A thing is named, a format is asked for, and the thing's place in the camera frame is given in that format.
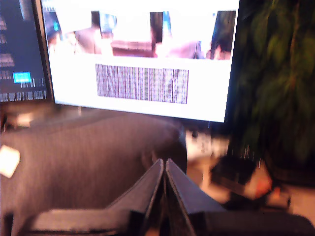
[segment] white paper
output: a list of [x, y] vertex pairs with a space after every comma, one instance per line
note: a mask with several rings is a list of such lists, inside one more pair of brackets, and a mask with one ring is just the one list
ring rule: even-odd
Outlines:
[[0, 149], [0, 174], [11, 178], [20, 163], [20, 152], [6, 145]]

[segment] second monitor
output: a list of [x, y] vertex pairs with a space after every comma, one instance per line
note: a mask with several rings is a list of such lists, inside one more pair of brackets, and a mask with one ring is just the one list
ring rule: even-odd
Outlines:
[[56, 103], [223, 122], [239, 0], [170, 2], [43, 0]]

